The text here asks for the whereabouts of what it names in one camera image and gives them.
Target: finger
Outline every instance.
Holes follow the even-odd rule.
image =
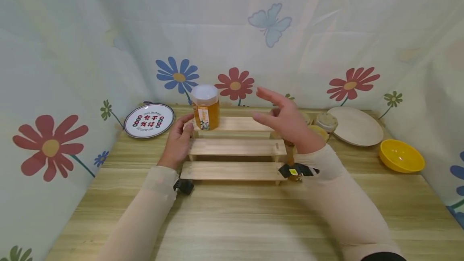
[[[182,132],[182,135],[180,136],[179,139],[188,141],[190,139],[190,136],[192,136],[192,132],[193,132],[193,123],[188,123],[186,126],[184,126],[184,131]]]
[[[275,130],[275,127],[277,127],[277,124],[278,124],[277,117],[271,116],[269,114],[253,113],[253,119],[254,119],[254,121],[256,121],[258,123],[261,123],[263,125],[266,125],[267,127],[271,127],[274,130]]]
[[[280,108],[273,108],[270,112],[269,115],[277,117],[280,114]]]
[[[175,131],[176,133],[179,133],[179,135],[181,135],[182,131],[184,130],[185,123],[187,123],[188,121],[190,121],[192,119],[193,119],[193,113],[183,115],[182,117],[180,117],[176,121],[176,123],[174,123],[173,131]]]
[[[289,101],[292,102],[291,100],[287,99],[284,95],[281,95],[277,92],[268,90],[263,87],[258,87],[256,96],[260,97],[261,99],[272,102],[273,104],[279,106],[279,108],[283,108],[284,105]]]

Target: white plate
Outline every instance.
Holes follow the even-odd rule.
[[[149,104],[135,109],[126,117],[124,129],[134,138],[150,138],[171,127],[174,111],[163,104]]]
[[[329,110],[338,120],[335,135],[357,146],[372,146],[383,139],[382,127],[363,111],[351,107],[335,107]]]

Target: wooden shelf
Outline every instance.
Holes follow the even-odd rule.
[[[281,162],[185,162],[180,178],[193,180],[282,181]]]
[[[180,178],[193,180],[267,180],[278,185],[285,180],[278,172],[286,161],[283,139],[274,130],[257,123],[252,117],[221,117],[217,129],[195,130],[191,139],[190,161],[184,163]],[[242,139],[241,133],[269,133],[266,139]],[[196,161],[199,155],[271,156],[271,162]]]
[[[282,139],[192,139],[190,155],[287,155]]]

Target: person's left hand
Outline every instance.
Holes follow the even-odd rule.
[[[163,155],[159,159],[158,165],[177,169],[177,166],[184,160],[190,150],[190,136],[193,132],[193,113],[184,115],[171,128],[166,141]]]

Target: flower center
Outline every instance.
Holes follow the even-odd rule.
[[[231,90],[237,91],[237,90],[240,90],[240,88],[242,87],[242,84],[240,84],[240,82],[232,82],[230,87],[231,87]]]
[[[180,72],[175,73],[173,77],[174,77],[174,80],[176,80],[177,82],[185,81],[185,76],[182,75]]]
[[[55,139],[50,139],[47,140],[45,143],[42,145],[42,152],[47,156],[47,157],[54,157],[55,154],[57,154],[59,149],[59,142],[56,141]]]
[[[354,89],[354,88],[356,88],[357,84],[358,83],[356,83],[356,82],[348,82],[348,83],[345,84],[345,86],[343,86],[343,89],[345,89],[345,90]]]

